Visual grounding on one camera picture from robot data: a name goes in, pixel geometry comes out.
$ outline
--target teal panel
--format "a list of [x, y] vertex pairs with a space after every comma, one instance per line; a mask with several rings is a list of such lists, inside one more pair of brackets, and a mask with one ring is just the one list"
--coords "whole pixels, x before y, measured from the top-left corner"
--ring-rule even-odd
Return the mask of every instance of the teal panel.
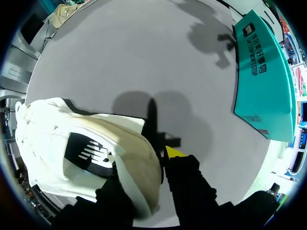
[[235, 114], [269, 139], [291, 142], [296, 102], [287, 60], [254, 12], [235, 25], [239, 60]]

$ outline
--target gray table surface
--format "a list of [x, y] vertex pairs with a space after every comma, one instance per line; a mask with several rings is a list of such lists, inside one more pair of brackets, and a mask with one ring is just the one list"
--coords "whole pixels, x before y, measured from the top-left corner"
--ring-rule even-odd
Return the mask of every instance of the gray table surface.
[[[90, 112], [147, 117], [181, 138], [217, 189], [238, 203], [256, 178], [269, 141], [233, 113], [236, 54], [218, 35], [232, 33], [229, 9], [213, 0], [99, 0], [54, 35], [33, 72], [26, 103], [71, 99]], [[177, 224], [168, 184], [160, 209], [136, 226]]]

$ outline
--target beige cloth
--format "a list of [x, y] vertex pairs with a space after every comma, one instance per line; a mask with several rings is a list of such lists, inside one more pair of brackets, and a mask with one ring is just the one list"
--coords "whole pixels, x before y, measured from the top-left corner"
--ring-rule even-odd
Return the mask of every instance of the beige cloth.
[[50, 15], [49, 20], [50, 22], [59, 29], [63, 23], [80, 7], [82, 7], [83, 4], [74, 4], [72, 6], [68, 6], [65, 4], [60, 4], [56, 10]]

